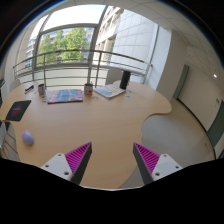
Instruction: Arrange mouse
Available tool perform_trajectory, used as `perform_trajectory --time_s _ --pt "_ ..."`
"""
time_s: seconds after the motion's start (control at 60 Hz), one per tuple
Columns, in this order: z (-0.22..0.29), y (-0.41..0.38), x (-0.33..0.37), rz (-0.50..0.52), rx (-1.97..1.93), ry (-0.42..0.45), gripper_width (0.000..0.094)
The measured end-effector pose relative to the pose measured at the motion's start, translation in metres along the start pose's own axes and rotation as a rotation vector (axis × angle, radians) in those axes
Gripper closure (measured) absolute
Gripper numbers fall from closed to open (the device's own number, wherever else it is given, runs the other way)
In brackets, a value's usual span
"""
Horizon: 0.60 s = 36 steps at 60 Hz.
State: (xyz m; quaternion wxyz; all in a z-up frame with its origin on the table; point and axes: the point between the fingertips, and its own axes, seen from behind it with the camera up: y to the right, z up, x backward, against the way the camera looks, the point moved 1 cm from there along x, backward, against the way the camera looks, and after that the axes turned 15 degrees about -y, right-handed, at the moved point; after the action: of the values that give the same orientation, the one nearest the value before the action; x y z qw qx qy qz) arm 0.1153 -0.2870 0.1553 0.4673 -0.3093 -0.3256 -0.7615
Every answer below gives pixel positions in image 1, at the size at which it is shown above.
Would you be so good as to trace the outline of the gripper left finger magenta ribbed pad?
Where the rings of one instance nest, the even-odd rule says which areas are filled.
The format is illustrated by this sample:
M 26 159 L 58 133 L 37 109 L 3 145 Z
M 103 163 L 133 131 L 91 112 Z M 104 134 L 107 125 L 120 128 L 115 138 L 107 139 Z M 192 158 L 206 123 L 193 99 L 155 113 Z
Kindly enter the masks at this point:
M 42 166 L 42 169 L 79 185 L 91 154 L 92 143 L 88 142 L 66 154 L 57 153 Z

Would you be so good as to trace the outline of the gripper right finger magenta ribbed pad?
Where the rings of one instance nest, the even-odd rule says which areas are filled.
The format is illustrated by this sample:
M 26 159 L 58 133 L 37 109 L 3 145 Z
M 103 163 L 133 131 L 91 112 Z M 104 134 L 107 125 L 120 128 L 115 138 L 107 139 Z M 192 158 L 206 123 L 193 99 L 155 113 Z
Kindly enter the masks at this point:
M 133 154 L 145 185 L 182 169 L 168 154 L 158 154 L 138 143 L 133 144 Z

